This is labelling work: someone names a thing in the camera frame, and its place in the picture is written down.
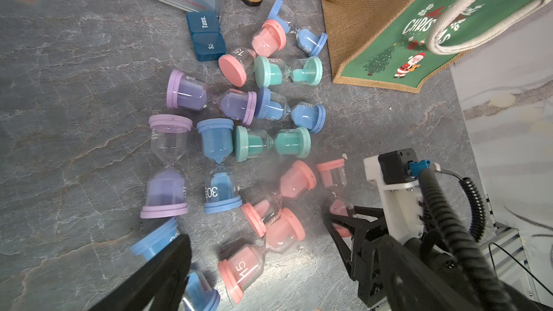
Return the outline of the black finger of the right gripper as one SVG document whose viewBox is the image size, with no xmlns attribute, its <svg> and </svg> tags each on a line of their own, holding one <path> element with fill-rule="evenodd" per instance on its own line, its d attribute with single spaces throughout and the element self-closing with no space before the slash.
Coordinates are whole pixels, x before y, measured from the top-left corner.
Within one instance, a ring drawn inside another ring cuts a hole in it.
<svg viewBox="0 0 553 311">
<path fill-rule="evenodd" d="M 366 218 L 326 215 L 324 225 L 331 235 L 349 276 L 371 276 L 373 230 L 376 221 Z"/>
<path fill-rule="evenodd" d="M 385 214 L 383 208 L 354 206 L 353 218 L 351 220 L 355 225 L 366 225 L 368 223 L 385 223 Z"/>
</svg>

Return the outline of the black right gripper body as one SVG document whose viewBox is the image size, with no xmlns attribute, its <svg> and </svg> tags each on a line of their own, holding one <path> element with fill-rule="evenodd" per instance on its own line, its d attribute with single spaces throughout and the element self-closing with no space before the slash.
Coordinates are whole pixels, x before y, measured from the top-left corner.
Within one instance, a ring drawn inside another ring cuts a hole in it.
<svg viewBox="0 0 553 311">
<path fill-rule="evenodd" d="M 386 299 L 383 280 L 382 239 L 389 234 L 385 220 L 355 220 L 352 230 L 351 275 L 358 282 L 357 295 L 369 308 L 378 308 Z"/>
</svg>

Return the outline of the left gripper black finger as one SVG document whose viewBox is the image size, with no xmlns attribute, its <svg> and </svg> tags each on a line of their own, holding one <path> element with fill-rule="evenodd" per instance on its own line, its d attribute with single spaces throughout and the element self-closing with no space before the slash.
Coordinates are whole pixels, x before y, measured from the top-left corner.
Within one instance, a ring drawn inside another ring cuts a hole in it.
<svg viewBox="0 0 553 311">
<path fill-rule="evenodd" d="M 178 310 L 192 263 L 190 237 L 180 235 L 93 310 Z"/>
</svg>

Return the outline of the pink hourglass small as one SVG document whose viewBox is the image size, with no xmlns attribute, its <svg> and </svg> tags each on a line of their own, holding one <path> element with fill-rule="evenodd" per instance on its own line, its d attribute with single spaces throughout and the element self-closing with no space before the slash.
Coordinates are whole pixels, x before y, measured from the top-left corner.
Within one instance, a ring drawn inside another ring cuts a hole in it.
<svg viewBox="0 0 553 311">
<path fill-rule="evenodd" d="M 353 217 L 355 214 L 354 206 L 344 196 L 344 190 L 347 185 L 344 166 L 345 159 L 339 158 L 317 164 L 316 168 L 321 176 L 324 187 L 334 196 L 334 201 L 330 206 L 330 213 L 344 217 Z"/>
</svg>

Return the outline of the green burlap canvas bag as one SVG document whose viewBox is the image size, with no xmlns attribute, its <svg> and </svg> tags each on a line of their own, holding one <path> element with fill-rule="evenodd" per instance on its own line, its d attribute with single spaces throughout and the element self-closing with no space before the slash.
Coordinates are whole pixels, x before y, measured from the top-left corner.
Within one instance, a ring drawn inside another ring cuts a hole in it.
<svg viewBox="0 0 553 311">
<path fill-rule="evenodd" d="M 418 93 L 552 0 L 321 0 L 335 84 Z"/>
</svg>

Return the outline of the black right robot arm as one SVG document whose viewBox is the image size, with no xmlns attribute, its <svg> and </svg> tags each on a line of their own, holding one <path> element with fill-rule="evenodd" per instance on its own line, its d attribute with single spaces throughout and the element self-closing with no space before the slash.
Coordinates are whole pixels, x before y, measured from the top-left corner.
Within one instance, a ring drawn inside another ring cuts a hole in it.
<svg viewBox="0 0 553 311">
<path fill-rule="evenodd" d="M 400 243 L 379 208 L 358 207 L 360 218 L 324 217 L 368 308 L 387 301 L 392 310 L 548 310 L 496 276 L 432 170 L 422 170 L 418 181 L 434 222 L 422 240 Z"/>
</svg>

